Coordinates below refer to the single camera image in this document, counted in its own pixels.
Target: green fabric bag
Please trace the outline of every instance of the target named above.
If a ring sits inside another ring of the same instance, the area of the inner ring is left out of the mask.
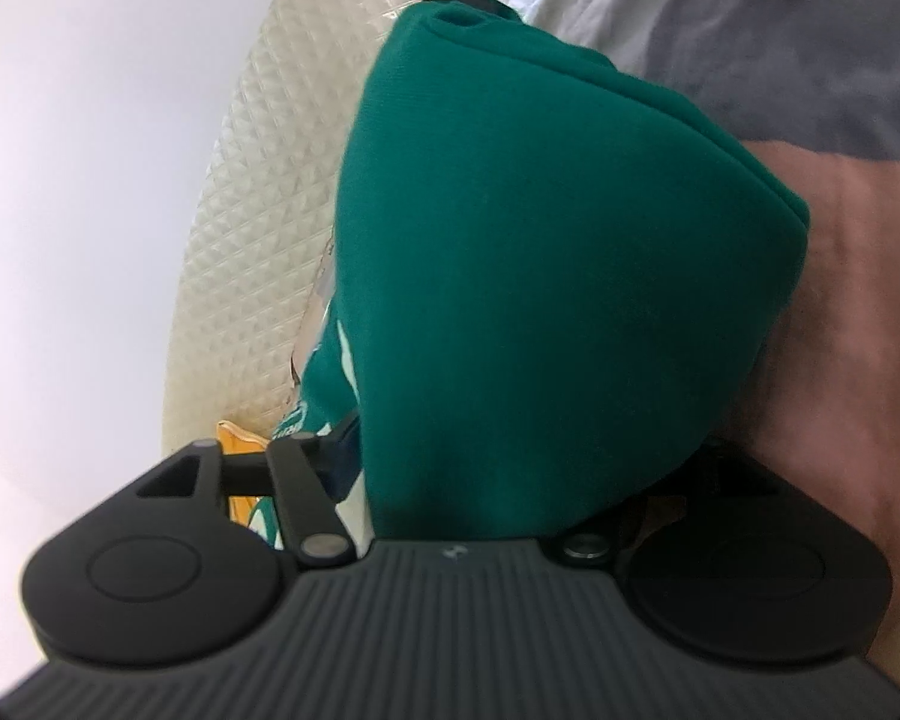
[[[352,353],[377,536],[554,533],[673,470],[808,224],[680,95],[502,6],[408,8],[344,156],[324,334]]]

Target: ribbed black surface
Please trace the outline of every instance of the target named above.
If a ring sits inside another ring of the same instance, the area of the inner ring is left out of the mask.
[[[863,661],[794,674],[699,661],[632,615],[615,583],[533,542],[376,544],[313,572],[247,640],[198,664],[54,662],[13,720],[889,720],[900,693]]]

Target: white wall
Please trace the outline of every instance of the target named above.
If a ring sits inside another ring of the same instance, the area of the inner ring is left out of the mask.
[[[183,247],[269,1],[0,0],[0,691],[34,658],[26,552],[160,459]]]

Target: white padded surface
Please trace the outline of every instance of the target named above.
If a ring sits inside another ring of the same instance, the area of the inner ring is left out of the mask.
[[[180,277],[164,448],[222,418],[269,435],[333,223],[343,147],[370,64],[419,0],[274,0],[214,147]]]

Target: yellow fabric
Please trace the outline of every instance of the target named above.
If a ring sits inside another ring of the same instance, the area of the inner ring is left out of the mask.
[[[224,455],[245,455],[251,452],[263,452],[269,443],[267,439],[244,430],[227,419],[217,423],[217,441],[223,447]],[[259,499],[250,495],[235,495],[230,498],[230,519],[247,525],[250,512]]]

